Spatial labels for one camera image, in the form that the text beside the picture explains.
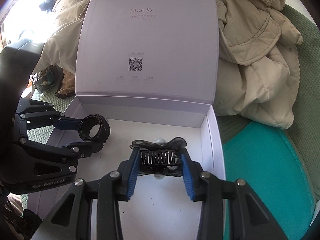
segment blue gripper pad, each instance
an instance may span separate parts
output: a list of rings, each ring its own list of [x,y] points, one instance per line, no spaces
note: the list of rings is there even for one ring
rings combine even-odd
[[[187,160],[183,154],[181,154],[181,160],[183,163],[182,176],[183,176],[184,185],[186,187],[187,195],[190,197],[191,200],[193,200],[195,198],[195,191],[193,188],[193,179],[187,164]]]
[[[53,126],[57,127],[59,130],[78,131],[79,125],[79,120],[59,120]]]
[[[128,178],[128,190],[127,190],[127,198],[130,199],[133,195],[134,188],[136,186],[137,177],[140,169],[140,159],[141,159],[141,151],[139,150],[137,155],[134,158],[134,162],[132,165],[132,169],[130,171],[130,175]]]

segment open box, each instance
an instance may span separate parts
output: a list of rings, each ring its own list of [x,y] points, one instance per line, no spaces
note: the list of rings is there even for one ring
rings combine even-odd
[[[202,105],[203,109],[207,108],[207,113],[195,128],[188,127],[188,122],[196,123],[199,113],[172,110],[177,115],[189,116],[190,120],[186,120],[184,126],[123,121],[109,119],[107,109],[110,106],[82,105],[79,98],[75,97],[65,115],[84,118],[91,113],[103,114],[108,119],[111,135],[100,152],[89,158],[79,159],[77,178],[96,180],[116,170],[121,161],[129,159],[132,151],[129,146],[133,140],[156,141],[164,138],[169,141],[179,136],[187,141],[187,150],[192,160],[198,161],[205,171],[225,179],[220,135],[211,105]],[[54,129],[47,143],[63,146],[70,141],[81,141],[77,131]],[[65,185],[30,194],[28,209],[44,218],[67,189],[68,185]],[[93,227],[95,205],[93,203]],[[138,177],[134,195],[129,202],[119,202],[119,209],[124,239],[196,239],[201,202],[190,201],[182,177],[166,176],[161,180],[155,179],[153,175]]]
[[[212,108],[218,49],[215,0],[91,0],[78,47],[77,96],[65,116],[101,114],[111,135],[99,153],[79,159],[77,178],[116,170],[129,159],[133,140],[182,137],[192,160],[225,179]],[[76,131],[54,129],[47,143],[78,140]],[[30,194],[28,208],[44,218],[67,188]],[[182,177],[138,177],[119,209],[124,239],[196,239],[201,203],[190,201]],[[94,202],[91,239],[95,212]]]

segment jacket zipper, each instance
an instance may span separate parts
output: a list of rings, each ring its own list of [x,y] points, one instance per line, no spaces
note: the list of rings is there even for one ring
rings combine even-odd
[[[293,101],[293,104],[292,104],[292,107],[291,107],[291,111],[292,111],[294,103],[296,102],[297,97],[298,97],[299,88],[300,88],[300,75],[301,75],[301,72],[300,72],[300,58],[299,58],[299,54],[298,54],[297,44],[295,44],[295,47],[296,47],[296,51],[297,51],[297,55],[298,55],[298,63],[299,63],[299,66],[298,66],[298,90],[297,90],[296,98]],[[292,126],[293,122],[294,122],[294,115],[293,115],[293,120],[292,120],[291,124],[287,128],[285,128],[284,130],[289,129]]]

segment silver bolt head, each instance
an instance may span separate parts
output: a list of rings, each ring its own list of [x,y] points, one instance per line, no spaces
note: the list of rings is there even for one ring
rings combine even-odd
[[[113,177],[113,178],[117,178],[120,176],[120,172],[119,171],[112,171],[110,173],[110,176]]]
[[[70,170],[71,172],[76,172],[76,171],[77,171],[77,169],[76,169],[75,166],[70,166],[70,167],[69,167],[69,170]]]
[[[84,182],[83,179],[76,179],[75,180],[75,185],[76,186],[81,186],[83,184],[83,182]]]
[[[239,186],[244,186],[246,184],[245,180],[244,179],[237,179],[237,184]]]
[[[20,138],[20,143],[25,144],[27,142],[27,140],[25,138]]]
[[[204,172],[202,172],[201,173],[201,177],[203,177],[203,178],[209,178],[210,177],[210,172],[208,172],[208,171],[204,171]]]

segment qr code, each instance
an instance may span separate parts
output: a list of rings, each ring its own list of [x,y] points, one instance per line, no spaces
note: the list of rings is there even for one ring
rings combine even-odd
[[[142,71],[142,57],[129,58],[129,71]]]

